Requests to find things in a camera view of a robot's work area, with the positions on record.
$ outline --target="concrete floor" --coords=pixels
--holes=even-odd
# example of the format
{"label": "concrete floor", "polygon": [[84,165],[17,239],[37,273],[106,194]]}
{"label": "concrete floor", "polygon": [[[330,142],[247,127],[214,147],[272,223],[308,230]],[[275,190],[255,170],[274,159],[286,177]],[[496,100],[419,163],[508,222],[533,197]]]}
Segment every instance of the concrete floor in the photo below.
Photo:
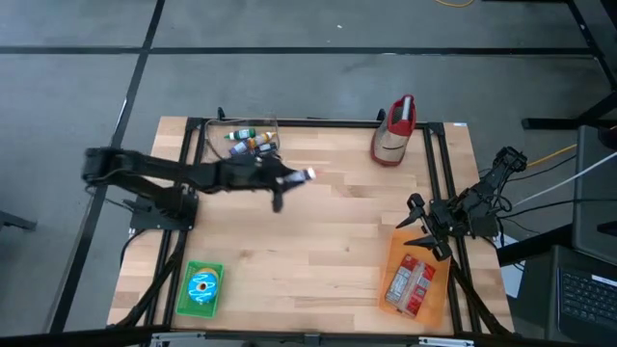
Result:
{"label": "concrete floor", "polygon": [[[154,4],[3,0],[0,45],[140,46]],[[613,30],[589,11],[590,26]],[[168,1],[154,40],[154,46],[584,44],[562,4],[477,1],[452,9],[431,0]],[[0,335],[46,329],[89,200],[79,179],[83,151],[109,144],[136,58],[0,55],[0,209],[39,221],[35,232],[0,232]],[[574,58],[150,56],[122,146],[148,152],[161,116],[213,116],[222,106],[234,117],[372,120],[403,93],[416,96],[420,120],[467,122],[478,167],[486,168],[503,146],[535,159],[575,142],[575,132],[524,132],[520,119],[576,115],[606,96],[608,86],[595,61]],[[506,196],[519,200],[573,171],[565,165],[512,183]],[[572,186],[535,203],[571,197]],[[562,205],[518,221],[544,231],[568,223],[571,211]],[[105,325],[128,221],[125,211],[103,207],[68,330]],[[512,225],[506,232],[531,235]]]}

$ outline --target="red package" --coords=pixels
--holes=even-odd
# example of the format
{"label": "red package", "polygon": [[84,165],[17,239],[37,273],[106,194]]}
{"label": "red package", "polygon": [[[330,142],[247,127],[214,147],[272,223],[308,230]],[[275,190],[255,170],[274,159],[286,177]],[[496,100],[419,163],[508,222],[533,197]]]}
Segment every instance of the red package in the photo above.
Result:
{"label": "red package", "polygon": [[386,293],[397,310],[416,317],[435,275],[435,268],[406,254]]}

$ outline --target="black desk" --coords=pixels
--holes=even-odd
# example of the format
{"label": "black desk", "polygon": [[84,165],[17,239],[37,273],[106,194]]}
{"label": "black desk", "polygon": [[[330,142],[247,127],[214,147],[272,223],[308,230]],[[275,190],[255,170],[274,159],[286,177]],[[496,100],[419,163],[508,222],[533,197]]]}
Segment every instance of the black desk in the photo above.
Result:
{"label": "black desk", "polygon": [[[600,3],[602,3],[600,8],[604,9],[608,19],[610,19],[610,22],[612,23],[612,26],[606,26],[607,30],[617,30],[617,3],[614,0],[600,0]],[[617,108],[617,80],[613,75],[610,64],[606,61],[607,57],[596,43],[596,40],[589,29],[589,25],[585,22],[585,19],[575,4],[575,1],[568,0],[566,1],[566,4],[570,8],[572,15],[577,22],[580,33],[585,38],[587,46],[593,51],[592,54],[606,77],[610,92],[605,98],[577,117],[564,119],[523,119],[522,125],[524,129],[574,130],[584,124],[604,127],[610,127],[617,124],[617,120],[601,120],[604,115]]]}
{"label": "black desk", "polygon": [[2,227],[20,227],[24,230],[34,230],[36,226],[37,224],[34,222],[26,221],[11,213],[0,211],[0,229]]}
{"label": "black desk", "polygon": [[[577,173],[605,158],[612,151],[600,143],[598,130],[578,129]],[[617,160],[610,160],[580,177],[575,183],[575,199],[617,199]],[[598,225],[617,220],[617,202],[578,202],[571,224],[501,248],[499,264],[506,266],[544,254],[553,245],[564,246],[617,264],[617,237],[598,232]]]}

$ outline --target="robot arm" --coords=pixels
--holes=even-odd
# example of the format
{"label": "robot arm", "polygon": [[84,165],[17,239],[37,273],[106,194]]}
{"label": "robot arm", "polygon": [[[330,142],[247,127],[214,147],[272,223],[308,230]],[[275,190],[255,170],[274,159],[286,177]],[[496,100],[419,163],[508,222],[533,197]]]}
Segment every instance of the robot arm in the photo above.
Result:
{"label": "robot arm", "polygon": [[501,190],[508,177],[522,172],[526,162],[527,158],[512,147],[502,148],[491,170],[479,182],[457,197],[431,200],[430,213],[424,212],[422,198],[418,194],[412,195],[407,201],[410,215],[398,227],[413,223],[421,215],[427,225],[425,232],[430,231],[438,242],[447,243],[447,236],[496,236],[498,210],[493,205],[501,199]]}
{"label": "robot arm", "polygon": [[155,158],[134,150],[89,148],[82,178],[90,186],[116,185],[154,201],[158,208],[174,212],[182,205],[181,191],[164,188],[143,176],[187,184],[206,194],[220,191],[269,190],[273,209],[282,209],[282,194],[298,186],[282,178],[295,173],[274,155],[237,155],[215,163],[186,165]]}

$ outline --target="laptop keyboard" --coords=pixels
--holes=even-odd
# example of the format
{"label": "laptop keyboard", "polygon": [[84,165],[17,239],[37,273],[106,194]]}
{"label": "laptop keyboard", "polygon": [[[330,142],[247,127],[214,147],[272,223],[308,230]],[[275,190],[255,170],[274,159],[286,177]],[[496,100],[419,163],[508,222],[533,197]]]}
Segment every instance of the laptop keyboard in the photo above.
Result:
{"label": "laptop keyboard", "polygon": [[561,269],[561,313],[617,330],[617,288]]}

